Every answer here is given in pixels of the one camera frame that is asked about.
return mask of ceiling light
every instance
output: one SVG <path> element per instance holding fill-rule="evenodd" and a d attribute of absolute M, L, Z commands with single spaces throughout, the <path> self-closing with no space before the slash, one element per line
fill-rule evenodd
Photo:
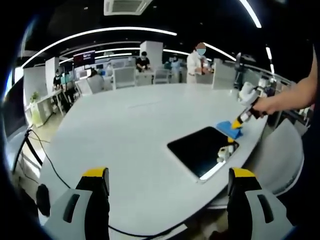
<path fill-rule="evenodd" d="M 59 64 L 63 64 L 63 63 L 65 63 L 65 62 L 72 61 L 73 59 L 74 59 L 73 57 L 68 58 L 68 59 L 66 59 L 66 60 L 63 60 L 63 61 L 59 62 Z"/>
<path fill-rule="evenodd" d="M 266 53 L 268 54 L 269 60 L 272 60 L 272 55 L 271 55 L 270 47 L 266 47 L 265 50 L 266 50 Z"/>
<path fill-rule="evenodd" d="M 85 46 L 85 47 L 82 47 L 82 48 L 78 48 L 78 49 L 76 49 L 76 50 L 72 50 L 72 51 L 63 53 L 63 54 L 60 56 L 60 58 L 63 57 L 63 56 L 65 56 L 65 55 L 69 55 L 69 54 L 72 54 L 72 53 L 75 53 L 75 52 L 79 52 L 79 51 L 81 51 L 81 50 L 92 49 L 92 48 L 101 47 L 101 46 L 104 46 L 104 45 L 113 45 L 113 44 L 140 44 L 140 43 L 141 43 L 140 41 L 113 41 L 113 42 L 105 42 L 105 43 L 100 43 L 100 44 Z"/>
<path fill-rule="evenodd" d="M 273 64 L 270 64 L 270 68 L 271 68 L 271 73 L 275 74 L 275 67 Z"/>
<path fill-rule="evenodd" d="M 182 54 L 182 55 L 189 55 L 190 53 L 184 52 L 184 51 L 176 51 L 176 50 L 169 50 L 169 49 L 163 49 L 164 52 L 167 53 L 173 53 L 173 54 Z"/>
<path fill-rule="evenodd" d="M 235 57 L 229 55 L 228 53 L 226 53 L 226 52 L 224 52 L 222 50 L 220 50 L 219 48 L 216 48 L 215 46 L 212 46 L 212 45 L 210 45 L 208 43 L 205 43 L 205 42 L 204 42 L 204 45 L 206 47 L 210 48 L 210 49 L 213 49 L 213 50 L 217 51 L 218 53 L 221 53 L 221 54 L 225 55 L 226 57 L 230 58 L 231 60 L 236 61 Z"/>
<path fill-rule="evenodd" d="M 110 54 L 110 55 L 105 55 L 105 56 L 96 56 L 95 59 L 104 59 L 104 58 L 119 57 L 119 56 L 130 56 L 130 55 L 132 55 L 131 52 L 118 53 L 118 54 Z"/>
<path fill-rule="evenodd" d="M 30 63 L 33 59 L 38 57 L 43 52 L 47 51 L 48 49 L 50 49 L 60 43 L 65 42 L 67 40 L 70 40 L 70 39 L 73 39 L 76 37 L 80 37 L 83 35 L 87 35 L 87 34 L 94 34 L 94 33 L 99 33 L 99 32 L 106 32 L 106 31 L 117 31 L 117 30 L 139 30 L 139 31 L 149 31 L 149 32 L 155 32 L 155 33 L 161 33 L 161 34 L 168 34 L 168 35 L 172 35 L 172 36 L 177 35 L 175 32 L 171 32 L 171 31 L 165 31 L 165 30 L 148 28 L 148 27 L 138 27 L 138 26 L 117 26 L 117 27 L 107 27 L 107 28 L 94 29 L 94 30 L 90 30 L 90 31 L 84 31 L 84 32 L 80 32 L 80 33 L 77 33 L 77 34 L 74 34 L 71 36 L 67 36 L 59 41 L 56 41 L 56 42 L 50 44 L 49 46 L 46 46 L 45 48 L 38 51 L 35 55 L 30 57 L 24 64 L 22 64 L 21 67 L 24 68 L 28 63 Z"/>
<path fill-rule="evenodd" d="M 247 10 L 247 12 L 250 14 L 252 20 L 254 21 L 255 26 L 260 29 L 262 28 L 259 19 L 257 18 L 254 10 L 252 9 L 252 7 L 250 6 L 250 4 L 247 2 L 247 0 L 239 0 L 242 5 L 245 7 L 245 9 Z"/>
<path fill-rule="evenodd" d="M 105 49 L 105 50 L 96 51 L 95 53 L 99 54 L 99 53 L 112 52 L 112 51 L 121 51 L 121 50 L 140 50 L 140 47 L 112 48 L 112 49 Z"/>

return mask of black cable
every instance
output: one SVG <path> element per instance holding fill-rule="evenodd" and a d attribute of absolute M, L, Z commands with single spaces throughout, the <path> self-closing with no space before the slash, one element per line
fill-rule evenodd
<path fill-rule="evenodd" d="M 36 141 L 39 141 L 39 142 L 44 142 L 44 143 L 47 143 L 47 144 L 49 144 L 50 142 L 49 141 L 46 141 L 46 140 L 39 140 L 39 139 L 36 139 L 36 138 L 34 138 L 34 137 L 32 137 L 32 136 L 29 136 L 29 138 L 30 139 L 33 139 L 33 140 L 36 140 Z"/>
<path fill-rule="evenodd" d="M 50 162 L 50 164 L 51 164 L 51 166 L 52 166 L 52 169 L 53 169 L 53 171 L 55 172 L 55 174 L 57 175 L 57 177 L 58 177 L 69 189 L 71 189 L 71 187 L 70 187 L 70 186 L 59 176 L 59 174 L 57 173 L 57 171 L 56 171 L 56 169 L 55 169 L 52 161 L 50 160 L 50 158 L 48 157 L 48 155 L 47 155 L 47 153 L 46 153 L 46 151 L 45 151 L 45 149 L 44 149 L 44 146 L 42 145 L 42 142 L 40 141 L 39 136 L 35 133 L 34 130 L 31 129 L 31 131 L 32 131 L 32 132 L 35 134 L 35 136 L 38 138 L 38 140 L 39 140 L 39 142 L 40 142 L 40 145 L 41 145 L 41 148 L 42 148 L 42 150 L 43 150 L 46 158 L 49 160 L 49 162 Z M 125 232 L 125 231 L 121 231 L 121 230 L 116 229 L 116 228 L 114 228 L 114 227 L 112 227 L 112 226 L 110 226 L 110 225 L 108 225 L 108 227 L 109 227 L 110 229 L 118 232 L 118 233 L 121 233 L 121 234 L 124 234 L 124 235 L 128 235 L 128 236 L 131 236 L 131 237 L 136 237 L 136 238 L 145 238 L 144 240 L 152 240 L 152 239 L 155 239 L 155 238 L 157 238 L 157 237 L 167 235 L 167 234 L 169 234 L 169 233 L 171 232 L 171 229 L 170 229 L 170 230 L 166 230 L 166 231 L 161 232 L 161 233 L 156 234 L 156 235 L 136 235 L 136 234 L 131 234 L 131 233 L 128 233 L 128 232 Z"/>
<path fill-rule="evenodd" d="M 42 142 L 40 141 L 40 137 L 38 136 L 38 134 L 36 134 L 36 132 L 35 132 L 34 130 L 32 130 L 32 129 L 31 129 L 31 131 L 32 131 L 32 132 L 35 134 L 35 136 L 38 138 L 38 140 L 39 140 L 39 142 L 40 142 L 40 145 L 41 145 L 41 148 L 42 148 L 42 150 L 43 150 L 46 158 L 47 158 L 48 161 L 50 162 L 50 164 L 51 164 L 51 166 L 52 166 L 52 169 L 53 169 L 54 173 L 56 174 L 56 176 L 61 180 L 61 182 L 64 183 L 64 185 L 65 185 L 68 189 L 71 189 L 71 187 L 70 187 L 70 186 L 60 177 L 60 175 L 57 173 L 57 171 L 56 171 L 56 169 L 55 169 L 55 167 L 54 167 L 51 159 L 48 157 L 48 155 L 47 155 L 47 153 L 46 153 L 46 151 L 45 151 L 45 148 L 44 148 L 44 146 L 42 145 Z"/>
<path fill-rule="evenodd" d="M 24 161 L 24 159 L 22 158 L 22 165 L 23 165 L 23 166 L 21 165 L 21 162 L 18 161 L 18 163 L 19 163 L 19 165 L 20 165 L 20 168 L 21 168 L 21 170 L 22 170 L 23 175 L 24 175 L 27 179 L 30 179 L 30 180 L 34 181 L 35 183 L 39 184 L 36 180 L 34 180 L 33 178 L 27 176 L 27 174 L 25 173 L 25 165 L 24 165 L 24 162 L 23 162 L 23 161 Z"/>

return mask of gray chair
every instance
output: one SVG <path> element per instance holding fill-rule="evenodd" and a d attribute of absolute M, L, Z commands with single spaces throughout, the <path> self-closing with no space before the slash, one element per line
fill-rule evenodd
<path fill-rule="evenodd" d="M 135 81 L 135 68 L 122 67 L 113 69 L 113 89 L 134 87 Z"/>
<path fill-rule="evenodd" d="M 245 168 L 255 174 L 263 189 L 279 196 L 296 184 L 303 164 L 301 136 L 292 123 L 285 119 L 257 146 Z M 224 190 L 208 208 L 224 209 L 227 204 L 227 191 Z"/>
<path fill-rule="evenodd" d="M 81 97 L 93 94 L 87 79 L 81 79 L 76 81 L 75 86 L 78 89 Z"/>
<path fill-rule="evenodd" d="M 87 81 L 93 94 L 97 94 L 105 90 L 105 81 L 101 75 L 96 74 L 92 77 L 88 77 Z"/>
<path fill-rule="evenodd" d="M 153 84 L 168 84 L 169 83 L 169 70 L 157 69 L 154 73 Z"/>
<path fill-rule="evenodd" d="M 219 62 L 214 63 L 212 81 L 213 90 L 229 90 L 234 88 L 236 70 L 234 67 Z"/>

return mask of blue cloth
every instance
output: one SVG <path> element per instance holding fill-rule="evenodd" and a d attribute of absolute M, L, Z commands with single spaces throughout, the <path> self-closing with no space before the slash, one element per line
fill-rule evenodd
<path fill-rule="evenodd" d="M 171 71 L 175 74 L 180 72 L 180 62 L 179 61 L 171 62 Z"/>
<path fill-rule="evenodd" d="M 242 136 L 241 128 L 232 129 L 232 124 L 229 121 L 222 121 L 216 125 L 216 129 L 223 132 L 228 137 L 236 140 L 237 138 Z"/>

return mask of computer screen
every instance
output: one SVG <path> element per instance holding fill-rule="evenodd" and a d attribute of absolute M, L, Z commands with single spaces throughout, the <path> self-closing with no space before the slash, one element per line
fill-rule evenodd
<path fill-rule="evenodd" d="M 82 54 L 76 54 L 73 56 L 74 67 L 80 67 L 84 65 L 91 65 L 95 63 L 95 51 L 88 51 Z"/>
<path fill-rule="evenodd" d="M 28 125 L 24 108 L 24 78 L 22 77 L 9 90 L 3 99 L 2 117 L 6 136 L 5 154 L 7 166 L 15 170 L 16 158 L 24 143 Z"/>

